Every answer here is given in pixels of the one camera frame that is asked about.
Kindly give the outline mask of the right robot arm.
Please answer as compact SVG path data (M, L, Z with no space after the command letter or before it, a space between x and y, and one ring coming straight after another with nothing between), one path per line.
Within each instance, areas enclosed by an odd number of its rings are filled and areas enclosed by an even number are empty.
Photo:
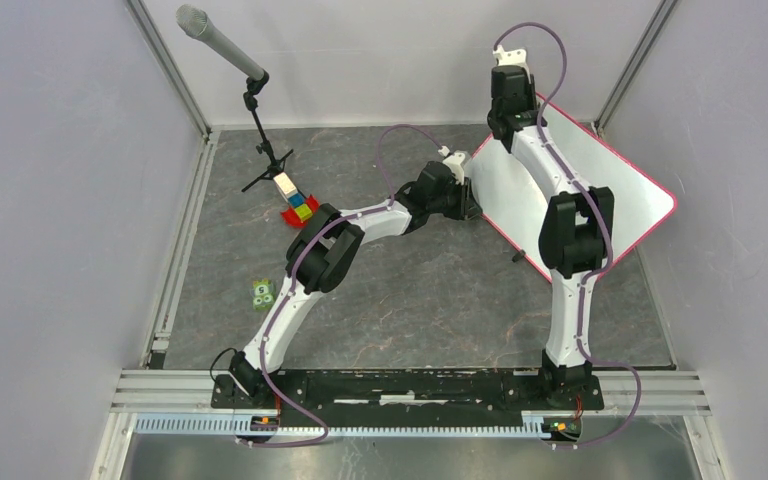
M615 197L610 188L583 180L567 162L550 137L545 109L525 67L492 68L488 125L547 201L538 250L551 274L552 323L537 392L545 405L562 408L591 383L587 343L593 285L613 261Z

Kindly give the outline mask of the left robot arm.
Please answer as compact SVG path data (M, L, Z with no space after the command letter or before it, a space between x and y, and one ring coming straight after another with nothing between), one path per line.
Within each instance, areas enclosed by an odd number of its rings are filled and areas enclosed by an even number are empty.
M300 325L345 279L361 246L409 234L435 214L469 220L482 213L465 173L470 160L468 153L455 151L431 161L393 198L364 209L319 207L288 248L286 277L267 318L231 360L229 373L241 400L257 408L272 399L274 381L268 374L282 367Z

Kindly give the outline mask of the pink framed whiteboard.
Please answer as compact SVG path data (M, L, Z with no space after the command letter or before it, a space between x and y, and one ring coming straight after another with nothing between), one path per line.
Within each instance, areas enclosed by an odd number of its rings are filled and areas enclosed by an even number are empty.
M545 112L547 135L571 169L596 187L607 186L615 198L612 227L614 261L619 262L676 208L675 196L636 165L551 104ZM465 167L485 218L545 278L538 236L547 197L546 175L526 168L502 143L489 136Z

